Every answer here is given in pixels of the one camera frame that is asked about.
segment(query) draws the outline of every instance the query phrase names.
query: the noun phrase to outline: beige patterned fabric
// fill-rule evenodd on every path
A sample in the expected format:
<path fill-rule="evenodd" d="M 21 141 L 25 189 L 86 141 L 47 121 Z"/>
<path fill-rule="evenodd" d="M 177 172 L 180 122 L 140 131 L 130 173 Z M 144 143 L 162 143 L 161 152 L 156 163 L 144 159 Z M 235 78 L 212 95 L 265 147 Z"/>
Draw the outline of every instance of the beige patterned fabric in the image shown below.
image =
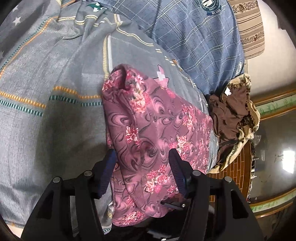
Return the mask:
<path fill-rule="evenodd" d="M 223 93 L 221 94 L 221 100 L 225 101 L 226 94 L 224 93 L 226 88 L 229 89 L 235 87 L 239 88 L 241 86 L 247 87 L 247 106 L 246 108 L 249 111 L 249 115 L 244 117 L 244 119 L 240 122 L 240 126 L 238 127 L 239 136 L 238 143 L 232 148 L 231 152 L 226 157 L 225 162 L 222 164 L 217 164 L 213 169 L 209 171 L 209 173 L 219 173 L 224 170 L 228 165 L 230 165 L 235 158 L 237 158 L 238 154 L 241 152 L 244 145 L 248 140 L 254 138 L 254 132 L 259 128 L 260 122 L 260 113 L 256 109 L 256 106 L 250 100 L 250 91 L 251 91 L 251 80 L 250 76 L 245 73 L 234 79 L 232 79 L 228 85 L 225 87 Z"/>
<path fill-rule="evenodd" d="M 228 0 L 228 2 L 237 20 L 245 59 L 262 54 L 264 51 L 264 29 L 257 0 Z"/>

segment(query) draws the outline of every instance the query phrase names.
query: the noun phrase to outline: star pattern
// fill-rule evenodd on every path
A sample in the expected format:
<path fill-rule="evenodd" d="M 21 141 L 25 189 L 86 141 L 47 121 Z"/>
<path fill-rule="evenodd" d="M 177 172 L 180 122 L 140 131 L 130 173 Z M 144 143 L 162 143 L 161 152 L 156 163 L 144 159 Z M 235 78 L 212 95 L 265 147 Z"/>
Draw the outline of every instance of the star pattern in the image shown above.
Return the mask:
<path fill-rule="evenodd" d="M 18 5 L 16 5 L 16 7 L 12 10 L 12 12 L 14 12 L 15 10 L 18 10 Z"/>
<path fill-rule="evenodd" d="M 15 26 L 16 26 L 18 23 L 20 23 L 20 18 L 21 18 L 21 17 L 19 17 L 19 18 L 16 17 L 15 20 L 13 21 L 13 23 L 15 24 Z"/>

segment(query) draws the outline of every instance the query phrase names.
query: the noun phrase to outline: white star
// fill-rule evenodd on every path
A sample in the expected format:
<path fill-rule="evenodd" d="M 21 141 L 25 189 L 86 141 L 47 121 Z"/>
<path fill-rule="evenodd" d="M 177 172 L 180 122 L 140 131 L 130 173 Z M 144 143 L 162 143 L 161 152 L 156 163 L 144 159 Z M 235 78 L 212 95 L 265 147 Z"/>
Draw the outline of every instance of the white star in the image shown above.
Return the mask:
<path fill-rule="evenodd" d="M 97 12 L 97 11 L 99 11 L 99 10 L 100 10 L 99 8 L 94 7 L 94 12 Z"/>
<path fill-rule="evenodd" d="M 0 51 L 0 60 L 3 59 L 3 53 L 4 51 Z"/>
<path fill-rule="evenodd" d="M 19 17 L 19 18 L 15 18 L 15 20 L 13 21 L 13 23 L 15 23 L 15 26 L 16 26 L 18 23 L 20 23 L 20 18 L 21 18 L 21 17 Z"/>
<path fill-rule="evenodd" d="M 16 7 L 12 10 L 12 12 L 14 12 L 15 10 L 18 10 L 18 5 L 16 5 Z"/>

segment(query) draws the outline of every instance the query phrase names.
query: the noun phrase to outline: white wall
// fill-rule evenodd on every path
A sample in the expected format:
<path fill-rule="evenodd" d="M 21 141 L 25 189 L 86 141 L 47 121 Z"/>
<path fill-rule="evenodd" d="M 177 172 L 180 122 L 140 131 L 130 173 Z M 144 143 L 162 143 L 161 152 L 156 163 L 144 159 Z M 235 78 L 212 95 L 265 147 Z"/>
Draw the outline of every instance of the white wall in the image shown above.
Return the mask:
<path fill-rule="evenodd" d="M 252 96 L 296 82 L 296 49 L 286 30 L 278 27 L 274 12 L 262 0 L 258 0 L 258 3 L 264 27 L 265 50 L 247 61 Z"/>

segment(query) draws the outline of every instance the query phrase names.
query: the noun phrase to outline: blue plaid shirt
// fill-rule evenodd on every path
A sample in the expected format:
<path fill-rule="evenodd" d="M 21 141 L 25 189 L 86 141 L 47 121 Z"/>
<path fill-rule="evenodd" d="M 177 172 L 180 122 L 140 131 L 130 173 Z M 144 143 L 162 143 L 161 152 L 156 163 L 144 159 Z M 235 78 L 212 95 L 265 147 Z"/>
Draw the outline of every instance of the blue plaid shirt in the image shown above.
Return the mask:
<path fill-rule="evenodd" d="M 219 4 L 214 15 L 205 10 L 211 2 Z M 204 95 L 220 94 L 243 73 L 244 53 L 227 0 L 100 0 L 100 4 L 136 21 L 178 61 Z"/>

